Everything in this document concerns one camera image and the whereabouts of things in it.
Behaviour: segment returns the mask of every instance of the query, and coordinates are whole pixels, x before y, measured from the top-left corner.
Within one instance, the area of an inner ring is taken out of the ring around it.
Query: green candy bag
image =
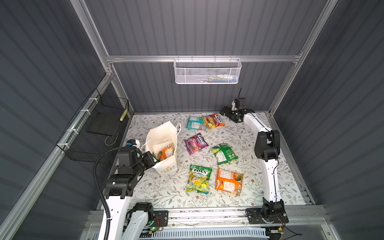
[[[212,173],[212,168],[192,165],[189,167],[189,179],[187,192],[196,190],[199,193],[208,194],[208,180]]]
[[[232,151],[227,143],[220,143],[219,145],[212,147],[211,152],[217,158],[217,165],[231,162],[238,159],[238,156]]]

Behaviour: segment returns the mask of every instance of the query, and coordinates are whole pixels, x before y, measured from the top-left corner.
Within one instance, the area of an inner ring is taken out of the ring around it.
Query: black antenna
[[[241,92],[241,89],[242,89],[242,88],[240,88],[239,95],[237,95],[237,98],[240,98],[240,92]]]

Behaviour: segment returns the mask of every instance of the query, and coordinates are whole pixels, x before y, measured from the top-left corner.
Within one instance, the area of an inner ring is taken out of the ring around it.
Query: candy bag
[[[225,126],[225,123],[217,113],[207,116],[202,116],[203,122],[207,126],[207,128],[212,129],[220,126]]]
[[[203,119],[201,117],[194,117],[194,116],[189,116],[188,119],[188,129],[196,129],[196,130],[207,130],[207,127],[205,123],[203,122]]]
[[[208,147],[208,143],[204,141],[204,138],[200,133],[188,138],[187,140],[184,140],[184,142],[187,145],[189,155],[192,155],[200,149]]]
[[[244,174],[218,168],[216,190],[230,192],[240,196]]]
[[[173,144],[166,146],[162,151],[157,154],[157,159],[163,161],[173,155]]]
[[[208,194],[208,180],[212,173],[212,168],[192,165],[189,167],[189,179],[187,192],[196,190],[199,193]]]
[[[227,143],[220,143],[219,145],[212,147],[211,152],[217,158],[217,165],[238,159],[238,156],[235,155]]]

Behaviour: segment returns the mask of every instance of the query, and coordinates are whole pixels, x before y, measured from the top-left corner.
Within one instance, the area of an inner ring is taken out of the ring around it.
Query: leaf pattern
[[[267,126],[269,122],[264,113],[256,113]],[[187,129],[189,114],[148,114],[134,115],[126,135],[126,141],[137,139],[145,142],[150,129],[167,121],[173,125],[181,123],[182,129],[177,139],[177,172],[172,176],[160,177],[154,169],[148,169],[143,179],[134,189],[130,207],[137,202],[152,202],[154,208],[183,208],[183,207],[244,207],[262,205],[264,186],[260,160],[255,156],[253,148],[256,136],[245,124],[236,124],[227,117],[222,117],[225,126],[208,130],[207,132]],[[193,155],[189,155],[183,139],[201,133],[209,144]],[[239,157],[235,162],[220,165],[225,170],[244,173],[243,189],[238,197],[234,194],[215,190],[218,171],[217,159],[210,148],[227,142]],[[286,163],[283,153],[279,155],[278,179],[280,193],[284,204],[304,205],[303,196]],[[211,167],[213,172],[209,180],[209,194],[186,192],[190,164]]]

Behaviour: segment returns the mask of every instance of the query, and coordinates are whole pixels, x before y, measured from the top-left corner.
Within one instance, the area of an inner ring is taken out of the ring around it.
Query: paper bag handle
[[[180,125],[180,130],[179,130],[179,132],[177,133],[176,137],[177,137],[177,136],[179,135],[179,133],[181,132],[181,123],[178,123],[178,124],[176,125],[176,128],[177,128],[178,125]]]

